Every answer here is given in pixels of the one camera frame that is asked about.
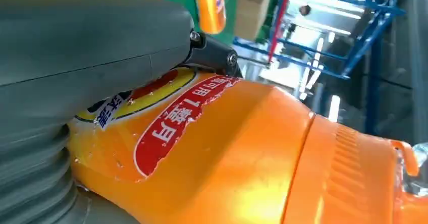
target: orange bottle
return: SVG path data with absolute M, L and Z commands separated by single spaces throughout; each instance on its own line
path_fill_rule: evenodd
M 141 223 L 420 223 L 408 144 L 311 113 L 274 86 L 187 68 L 69 124 L 74 176 Z
M 207 34 L 219 34 L 226 26 L 225 0 L 196 0 L 199 27 Z

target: screw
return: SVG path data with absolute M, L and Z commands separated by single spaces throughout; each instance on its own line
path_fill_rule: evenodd
M 195 31 L 190 32 L 190 40 L 199 41 L 200 40 L 199 33 L 195 32 Z
M 235 51 L 231 52 L 227 58 L 228 64 L 233 66 L 237 63 L 237 61 L 238 61 L 238 55 L 236 54 Z

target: ceiling light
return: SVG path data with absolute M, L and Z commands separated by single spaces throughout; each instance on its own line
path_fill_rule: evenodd
M 340 97 L 337 95 L 332 96 L 332 102 L 330 104 L 330 112 L 329 112 L 329 120 L 331 122 L 337 122 L 339 117 L 339 105 L 340 105 Z
M 307 93 L 301 93 L 300 94 L 300 96 L 299 96 L 299 98 L 301 99 L 301 100 L 305 100 L 306 99 L 306 97 L 307 97 Z
M 307 83 L 307 80 L 309 78 L 309 69 L 310 68 L 305 67 L 305 71 L 303 72 L 302 82 L 300 83 L 300 88 L 299 88 L 299 91 L 301 93 L 305 92 L 306 83 Z
M 324 45 L 324 38 L 320 38 L 318 40 L 318 44 L 316 45 L 316 50 L 321 51 L 323 49 L 323 45 Z
M 324 65 L 319 65 L 318 66 L 319 69 L 323 70 L 324 69 Z M 313 87 L 313 85 L 315 84 L 316 80 L 318 79 L 319 75 L 321 74 L 320 70 L 316 70 L 315 73 L 312 75 L 312 77 L 310 77 L 309 82 L 306 85 L 307 89 L 311 89 Z
M 334 32 L 329 33 L 329 43 L 333 43 L 336 34 Z
M 318 60 L 314 60 L 313 63 L 312 63 L 312 67 L 318 68 L 318 64 L 319 64 L 319 61 Z

